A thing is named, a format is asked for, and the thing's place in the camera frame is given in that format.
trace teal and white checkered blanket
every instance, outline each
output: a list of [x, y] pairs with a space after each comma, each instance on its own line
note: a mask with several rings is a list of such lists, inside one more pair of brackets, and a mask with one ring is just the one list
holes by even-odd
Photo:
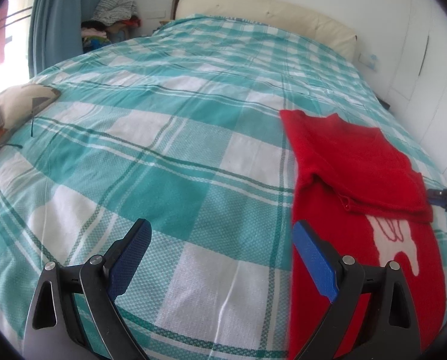
[[[33, 82], [62, 95], [0, 151], [0, 329], [19, 349], [44, 264], [82, 263], [146, 218], [151, 245], [116, 304], [148, 355], [285, 358], [296, 169], [281, 109], [377, 126], [445, 185], [352, 64], [264, 24], [192, 16]], [[447, 286], [443, 210], [433, 227]]]

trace wardrobe handle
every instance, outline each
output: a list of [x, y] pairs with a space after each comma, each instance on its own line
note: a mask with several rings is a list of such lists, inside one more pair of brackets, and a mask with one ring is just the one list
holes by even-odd
[[418, 71], [419, 76], [420, 73], [422, 73], [422, 68], [424, 67], [425, 57], [427, 56], [428, 41], [430, 40], [430, 38], [430, 35], [427, 35], [427, 44], [425, 45], [424, 57], [422, 58], [422, 64], [420, 65], [420, 70]]

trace textured blue pad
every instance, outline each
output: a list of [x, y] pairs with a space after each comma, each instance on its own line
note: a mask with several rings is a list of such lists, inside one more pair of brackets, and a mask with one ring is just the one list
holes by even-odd
[[333, 302], [338, 293], [335, 271], [299, 222], [294, 225], [292, 241], [319, 293]]
[[113, 301], [127, 291], [152, 240], [152, 226], [145, 220], [109, 272], [108, 297]]

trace cream upholstered headboard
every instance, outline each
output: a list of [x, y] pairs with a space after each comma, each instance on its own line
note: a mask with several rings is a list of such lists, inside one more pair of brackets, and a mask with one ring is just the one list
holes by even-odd
[[314, 39], [349, 61], [354, 58], [356, 34], [353, 30], [328, 16], [298, 5], [276, 0], [179, 0], [176, 19], [194, 13], [259, 21]]

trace beige cushion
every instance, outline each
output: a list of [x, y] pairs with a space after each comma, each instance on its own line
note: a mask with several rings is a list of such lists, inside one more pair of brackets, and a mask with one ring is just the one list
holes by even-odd
[[42, 111], [59, 96], [59, 90], [39, 84], [16, 85], [0, 92], [0, 114], [4, 129], [12, 129], [31, 115], [33, 107]]
[[348, 61], [354, 58], [357, 39], [353, 30], [337, 20], [298, 5], [276, 0], [180, 0], [175, 18], [181, 19], [194, 13], [259, 21], [314, 39]]

